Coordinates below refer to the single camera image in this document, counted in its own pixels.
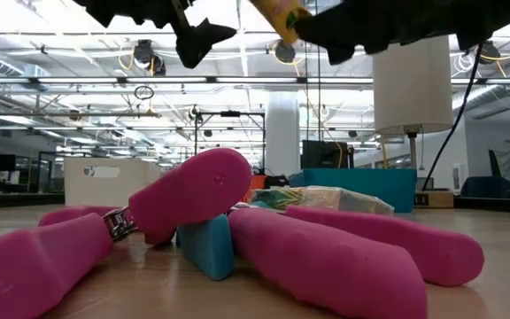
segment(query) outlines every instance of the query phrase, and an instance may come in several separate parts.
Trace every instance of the teal box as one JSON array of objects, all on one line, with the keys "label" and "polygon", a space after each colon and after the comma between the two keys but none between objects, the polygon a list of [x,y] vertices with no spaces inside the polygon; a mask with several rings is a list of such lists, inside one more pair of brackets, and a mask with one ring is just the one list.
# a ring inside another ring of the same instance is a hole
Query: teal box
[{"label": "teal box", "polygon": [[410,213],[416,192],[416,170],[372,168],[311,168],[291,175],[290,187],[329,186],[375,196],[395,207],[395,213]]},{"label": "teal box", "polygon": [[228,218],[225,214],[207,221],[177,227],[182,255],[212,280],[225,279],[234,268]]}]

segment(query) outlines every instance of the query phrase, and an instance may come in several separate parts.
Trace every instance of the blue foam block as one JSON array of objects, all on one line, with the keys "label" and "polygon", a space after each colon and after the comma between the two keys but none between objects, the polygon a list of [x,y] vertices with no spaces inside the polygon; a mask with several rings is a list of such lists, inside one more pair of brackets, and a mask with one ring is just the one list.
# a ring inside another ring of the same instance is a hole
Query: blue foam block
[{"label": "blue foam block", "polygon": [[225,214],[208,221],[178,227],[182,254],[212,280],[225,279],[234,268],[228,218]]}]

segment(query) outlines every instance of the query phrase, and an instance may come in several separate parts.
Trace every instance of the pink foam bone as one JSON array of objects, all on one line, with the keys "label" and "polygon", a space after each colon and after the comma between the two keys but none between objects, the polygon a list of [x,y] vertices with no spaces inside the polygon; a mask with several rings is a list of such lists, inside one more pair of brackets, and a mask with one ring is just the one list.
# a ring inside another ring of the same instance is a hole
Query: pink foam bone
[{"label": "pink foam bone", "polygon": [[379,214],[288,206],[286,215],[405,248],[427,282],[457,286],[475,279],[484,264],[482,247],[473,238]]},{"label": "pink foam bone", "polygon": [[87,214],[96,213],[99,216],[111,212],[118,207],[115,206],[71,206],[52,211],[41,217],[39,226],[52,225],[59,222],[70,221]]},{"label": "pink foam bone", "polygon": [[152,245],[169,241],[176,226],[225,213],[249,189],[247,159],[231,149],[201,152],[129,199],[135,224]]},{"label": "pink foam bone", "polygon": [[0,237],[0,319],[31,319],[56,306],[112,249],[100,216]]},{"label": "pink foam bone", "polygon": [[346,317],[426,319],[426,290],[403,248],[244,208],[229,216],[236,252],[297,300]]}]

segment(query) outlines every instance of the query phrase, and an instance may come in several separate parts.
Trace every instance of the lamp shade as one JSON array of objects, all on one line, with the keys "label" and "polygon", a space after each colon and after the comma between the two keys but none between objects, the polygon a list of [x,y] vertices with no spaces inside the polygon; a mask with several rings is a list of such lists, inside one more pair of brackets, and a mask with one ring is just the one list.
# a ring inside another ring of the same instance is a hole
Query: lamp shade
[{"label": "lamp shade", "polygon": [[373,56],[375,131],[438,132],[452,126],[450,44],[442,36]]}]

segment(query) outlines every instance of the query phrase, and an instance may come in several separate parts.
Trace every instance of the wooden table surface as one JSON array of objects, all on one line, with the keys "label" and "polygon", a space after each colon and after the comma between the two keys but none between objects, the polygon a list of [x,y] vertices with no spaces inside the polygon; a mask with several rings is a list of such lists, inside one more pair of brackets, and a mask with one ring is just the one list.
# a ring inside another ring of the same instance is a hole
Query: wooden table surface
[{"label": "wooden table surface", "polygon": [[[35,226],[59,206],[0,209],[0,235]],[[485,252],[483,273],[460,288],[427,284],[430,319],[510,319],[510,214],[424,210],[407,219],[456,230],[477,239]],[[172,246],[151,248],[141,234],[116,244],[112,255],[82,279],[43,318],[337,318],[301,304],[267,283],[244,261],[215,283]]]}]

